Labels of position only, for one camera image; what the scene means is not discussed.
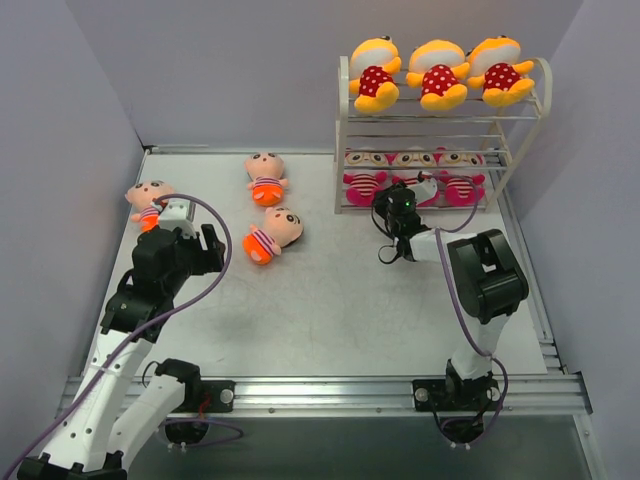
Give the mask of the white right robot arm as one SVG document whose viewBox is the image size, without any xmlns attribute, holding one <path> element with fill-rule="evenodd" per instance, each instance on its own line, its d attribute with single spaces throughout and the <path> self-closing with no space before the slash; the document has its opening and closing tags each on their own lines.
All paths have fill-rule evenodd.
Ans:
<svg viewBox="0 0 640 480">
<path fill-rule="evenodd" d="M 529 283 L 504 233 L 430 228 L 417 213 L 427 183 L 396 183 L 374 194 L 374 225 L 400 258 L 439 262 L 463 340 L 447 361 L 443 393 L 453 409 L 502 409 L 508 374 L 496 349 L 504 327 L 529 295 Z"/>
</svg>

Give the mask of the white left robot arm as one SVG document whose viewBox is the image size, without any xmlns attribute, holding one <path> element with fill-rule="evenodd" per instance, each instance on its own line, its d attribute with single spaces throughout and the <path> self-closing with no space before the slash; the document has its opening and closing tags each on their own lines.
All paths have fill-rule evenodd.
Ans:
<svg viewBox="0 0 640 480">
<path fill-rule="evenodd" d="M 132 267 L 106 304 L 92 360 L 71 405 L 44 432 L 41 453 L 26 455 L 12 473 L 20 479 L 125 479 L 141 447 L 169 413 L 190 411 L 202 399 L 200 370 L 168 359 L 145 392 L 121 407 L 135 373 L 169 318 L 174 300 L 193 276 L 223 278 L 229 242 L 215 228 L 160 226 L 141 234 Z"/>
</svg>

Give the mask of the pink panda plush front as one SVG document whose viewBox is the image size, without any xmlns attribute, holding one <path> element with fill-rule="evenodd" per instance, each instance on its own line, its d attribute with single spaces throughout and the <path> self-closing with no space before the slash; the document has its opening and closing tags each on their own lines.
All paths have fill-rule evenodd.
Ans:
<svg viewBox="0 0 640 480">
<path fill-rule="evenodd" d="M 446 203 L 453 207 L 468 207 L 479 203 L 485 196 L 485 175 L 480 172 L 463 171 L 463 167 L 481 167 L 485 164 L 482 154 L 451 153 L 438 147 L 435 154 L 439 167 L 438 182 Z"/>
</svg>

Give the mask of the pink panda plush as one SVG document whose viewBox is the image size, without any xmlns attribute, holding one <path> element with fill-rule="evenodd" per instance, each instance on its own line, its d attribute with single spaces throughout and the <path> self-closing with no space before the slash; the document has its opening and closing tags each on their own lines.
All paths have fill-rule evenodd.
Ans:
<svg viewBox="0 0 640 480">
<path fill-rule="evenodd" d="M 480 172 L 463 171 L 463 167 L 481 167 L 485 164 L 482 154 L 451 153 L 438 147 L 435 154 L 439 167 L 438 182 L 446 203 L 453 207 L 468 207 L 479 203 L 485 196 L 485 175 Z"/>
<path fill-rule="evenodd" d="M 419 172 L 433 177 L 426 167 L 436 167 L 435 157 L 422 151 L 404 151 L 389 155 L 389 163 L 394 167 L 419 167 L 419 170 L 398 170 L 392 171 L 391 184 L 399 183 L 407 187 L 412 187 L 416 183 L 416 177 Z"/>
<path fill-rule="evenodd" d="M 369 208 L 375 194 L 385 188 L 389 159 L 376 151 L 347 151 L 345 153 L 343 184 L 346 201 L 353 206 Z"/>
</svg>

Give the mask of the pink panda plush back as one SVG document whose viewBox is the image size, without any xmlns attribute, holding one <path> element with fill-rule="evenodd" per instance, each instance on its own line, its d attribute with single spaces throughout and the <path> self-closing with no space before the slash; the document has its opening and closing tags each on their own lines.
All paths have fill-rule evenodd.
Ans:
<svg viewBox="0 0 640 480">
<path fill-rule="evenodd" d="M 353 206 L 369 208 L 375 194 L 385 188 L 389 159 L 376 151 L 347 151 L 345 153 L 343 184 L 346 201 Z"/>
</svg>

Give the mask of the yellow plush red dotted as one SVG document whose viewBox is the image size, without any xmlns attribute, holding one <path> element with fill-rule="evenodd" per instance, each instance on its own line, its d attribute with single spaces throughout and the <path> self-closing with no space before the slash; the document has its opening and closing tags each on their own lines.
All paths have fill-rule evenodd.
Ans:
<svg viewBox="0 0 640 480">
<path fill-rule="evenodd" d="M 376 114 L 393 106 L 400 92 L 394 75 L 402 59 L 389 36 L 363 41 L 349 60 L 349 93 L 355 96 L 354 108 L 363 114 Z"/>
<path fill-rule="evenodd" d="M 464 80 L 470 64 L 456 43 L 434 39 L 411 54 L 406 83 L 420 89 L 420 105 L 426 111 L 441 112 L 461 105 L 467 98 Z"/>
<path fill-rule="evenodd" d="M 470 70 L 467 85 L 482 91 L 482 100 L 493 108 L 520 102 L 535 87 L 529 77 L 532 60 L 520 60 L 520 44 L 505 35 L 489 37 L 467 52 Z"/>
</svg>

